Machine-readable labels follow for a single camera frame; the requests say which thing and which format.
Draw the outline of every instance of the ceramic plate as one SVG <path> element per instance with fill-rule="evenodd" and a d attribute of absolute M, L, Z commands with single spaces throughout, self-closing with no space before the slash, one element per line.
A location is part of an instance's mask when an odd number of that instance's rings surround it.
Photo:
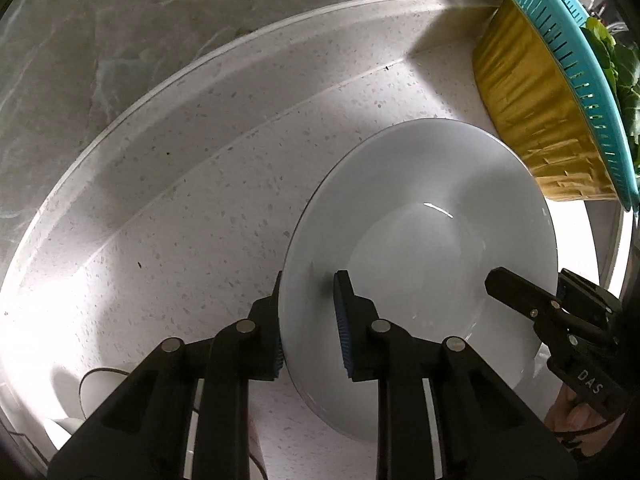
<path fill-rule="evenodd" d="M 306 403 L 341 433 L 375 441 L 376 384 L 352 383 L 342 364 L 332 299 L 339 269 L 381 317 L 432 341 L 463 337 L 515 386 L 540 342 L 527 319 L 486 294 L 498 266 L 556 291 L 546 202 L 507 146 L 444 119 L 367 139 L 318 187 L 286 256 L 282 343 Z"/>

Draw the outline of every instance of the green leafy vegetable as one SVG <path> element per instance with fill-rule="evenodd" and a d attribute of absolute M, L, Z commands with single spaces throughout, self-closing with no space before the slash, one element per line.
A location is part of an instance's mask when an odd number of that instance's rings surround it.
<path fill-rule="evenodd" d="M 640 76 L 640 59 L 637 49 L 631 50 L 624 45 L 617 44 L 613 54 L 618 70 L 618 84 L 622 86 L 635 86 Z"/>
<path fill-rule="evenodd" d="M 589 30 L 588 28 L 581 28 L 580 30 L 589 42 L 589 46 L 591 47 L 591 50 L 593 50 L 593 53 L 596 55 L 596 59 L 598 60 L 600 66 L 603 69 L 609 68 L 611 66 L 611 56 L 609 55 L 609 51 L 607 50 L 607 47 L 604 45 L 603 41 L 592 30 Z"/>
<path fill-rule="evenodd" d="M 604 72 L 625 127 L 631 159 L 640 186 L 640 50 L 616 44 L 596 18 L 581 29 Z"/>
<path fill-rule="evenodd" d="M 604 46 L 610 54 L 613 53 L 613 48 L 616 46 L 616 40 L 613 39 L 613 36 L 607 30 L 607 27 L 605 27 L 600 20 L 590 16 L 587 18 L 584 26 L 587 30 L 590 30 L 596 38 L 604 43 Z"/>
<path fill-rule="evenodd" d="M 640 136 L 640 94 L 628 86 L 620 86 L 618 91 L 622 124 L 624 124 L 627 135 L 633 137 L 636 144 L 638 144 L 638 137 Z"/>

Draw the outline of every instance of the speckled countertop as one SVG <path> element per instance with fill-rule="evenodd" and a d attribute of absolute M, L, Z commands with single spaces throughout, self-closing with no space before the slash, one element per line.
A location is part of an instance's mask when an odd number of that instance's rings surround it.
<path fill-rule="evenodd" d="M 14 0 L 0 19 L 0 276 L 79 153 L 199 56 L 347 0 Z"/>
<path fill-rule="evenodd" d="M 87 370 L 244 317 L 306 200 L 361 140 L 429 116 L 491 129 L 470 52 L 497 4 L 361 0 L 289 20 L 172 76 L 101 134 L 40 208 L 1 291 L 2 365 L 31 437 L 44 418 L 79 415 Z M 327 427 L 286 372 L 250 391 L 274 478 L 373 474 L 375 448 Z"/>

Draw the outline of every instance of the marble countertop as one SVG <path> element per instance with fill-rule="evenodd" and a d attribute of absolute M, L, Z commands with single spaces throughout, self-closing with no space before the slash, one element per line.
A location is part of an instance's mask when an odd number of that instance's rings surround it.
<path fill-rule="evenodd" d="M 166 336 L 199 340 L 244 317 L 273 286 L 308 197 L 364 138 L 430 116 L 492 131 L 471 52 L 498 3 L 359 0 L 308 13 L 191 64 L 115 121 L 40 207 L 4 280 L 14 403 L 2 409 L 14 427 L 46 444 L 29 415 L 82 417 L 87 370 L 130 369 Z M 559 262 L 597 280 L 584 204 L 555 206 Z M 572 244 L 578 218 L 584 240 Z M 332 431 L 286 372 L 252 384 L 250 410 L 274 478 L 374 474 L 375 447 Z"/>
<path fill-rule="evenodd" d="M 347 0 L 14 0 L 0 18 L 0 278 L 43 200 L 127 107 L 191 61 Z"/>

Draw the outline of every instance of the yellow food container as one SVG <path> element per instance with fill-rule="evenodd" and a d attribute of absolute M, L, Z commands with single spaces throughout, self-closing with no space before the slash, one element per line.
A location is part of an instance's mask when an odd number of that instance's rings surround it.
<path fill-rule="evenodd" d="M 504 0 L 473 56 L 476 84 L 500 138 L 552 200 L 616 200 L 574 90 L 514 0 Z"/>

